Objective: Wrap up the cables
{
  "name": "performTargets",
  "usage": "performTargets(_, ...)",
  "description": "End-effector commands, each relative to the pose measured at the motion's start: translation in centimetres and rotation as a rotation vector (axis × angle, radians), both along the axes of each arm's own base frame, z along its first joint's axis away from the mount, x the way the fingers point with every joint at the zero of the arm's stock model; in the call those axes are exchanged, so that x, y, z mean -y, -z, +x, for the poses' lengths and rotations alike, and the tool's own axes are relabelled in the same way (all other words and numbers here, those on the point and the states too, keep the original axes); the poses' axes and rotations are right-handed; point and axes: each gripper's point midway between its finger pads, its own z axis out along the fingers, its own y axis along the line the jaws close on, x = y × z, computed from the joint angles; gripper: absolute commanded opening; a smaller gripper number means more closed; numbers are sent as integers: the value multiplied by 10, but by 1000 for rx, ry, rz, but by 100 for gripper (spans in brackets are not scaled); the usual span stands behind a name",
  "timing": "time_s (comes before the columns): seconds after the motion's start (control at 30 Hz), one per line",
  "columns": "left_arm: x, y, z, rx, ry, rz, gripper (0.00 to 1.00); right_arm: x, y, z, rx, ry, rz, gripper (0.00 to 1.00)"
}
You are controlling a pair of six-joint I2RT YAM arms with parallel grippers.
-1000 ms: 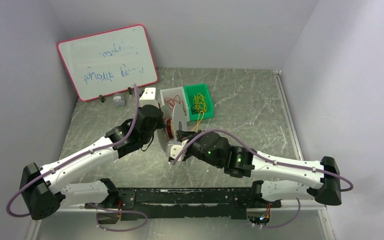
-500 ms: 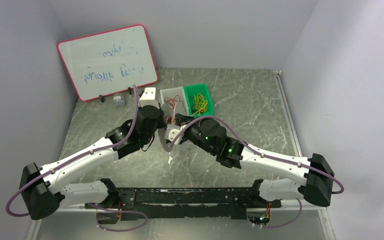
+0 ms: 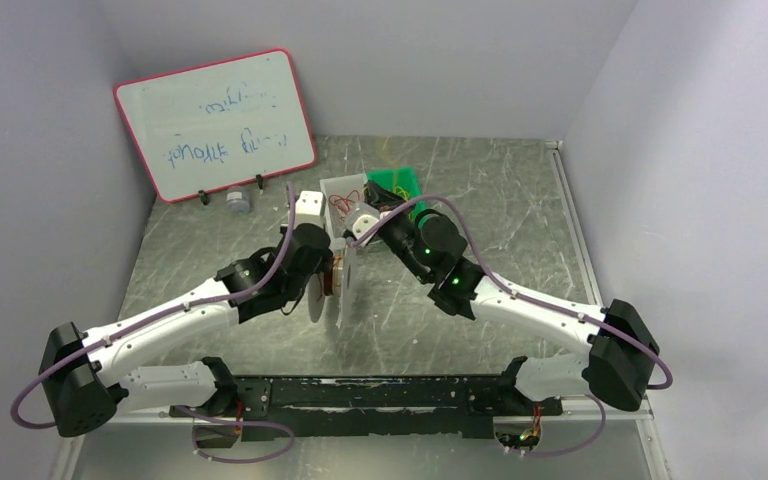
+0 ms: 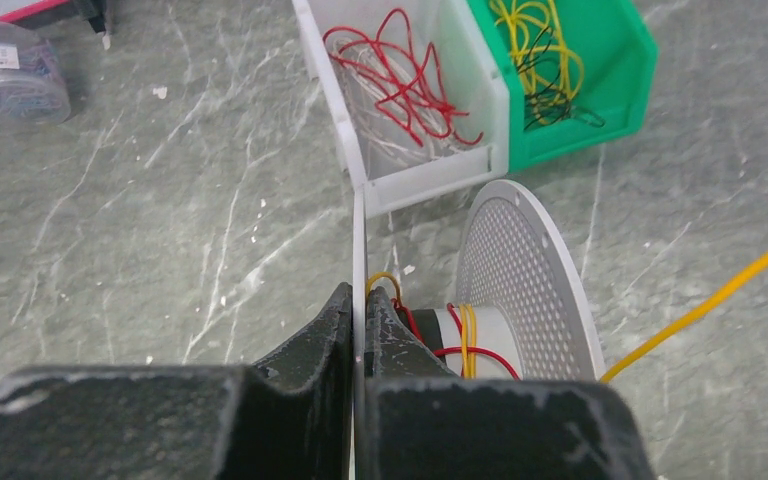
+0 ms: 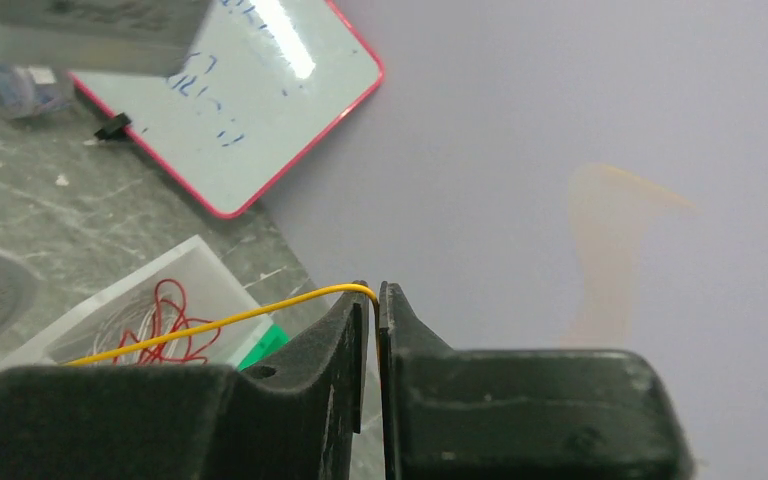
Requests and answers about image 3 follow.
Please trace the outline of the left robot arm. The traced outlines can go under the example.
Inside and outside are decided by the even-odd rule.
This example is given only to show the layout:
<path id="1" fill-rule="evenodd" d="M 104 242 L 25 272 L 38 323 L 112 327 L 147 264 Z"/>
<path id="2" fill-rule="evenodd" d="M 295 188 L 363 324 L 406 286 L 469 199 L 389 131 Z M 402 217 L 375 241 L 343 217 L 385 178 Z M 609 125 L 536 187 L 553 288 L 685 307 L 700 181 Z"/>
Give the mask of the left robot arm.
<path id="1" fill-rule="evenodd" d="M 276 247 L 232 262 L 184 295 L 87 330 L 67 322 L 48 336 L 39 373 L 52 427 L 77 437 L 116 413 L 189 407 L 206 415 L 239 403 L 235 377 L 218 357 L 150 367 L 148 361 L 197 335 L 235 327 L 298 301 L 332 258 L 326 231 L 302 223 Z"/>

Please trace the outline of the white filament spool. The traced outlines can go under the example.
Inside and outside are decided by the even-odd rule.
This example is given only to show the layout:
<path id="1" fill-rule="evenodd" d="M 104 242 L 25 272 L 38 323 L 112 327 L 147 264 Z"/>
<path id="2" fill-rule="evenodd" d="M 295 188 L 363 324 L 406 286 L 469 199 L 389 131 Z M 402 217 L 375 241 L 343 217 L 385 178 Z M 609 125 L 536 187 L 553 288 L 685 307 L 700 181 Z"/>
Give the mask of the white filament spool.
<path id="1" fill-rule="evenodd" d="M 349 322 L 360 285 L 358 250 L 345 247 L 334 251 L 325 272 L 315 274 L 308 281 L 305 299 L 310 321 L 336 327 Z"/>

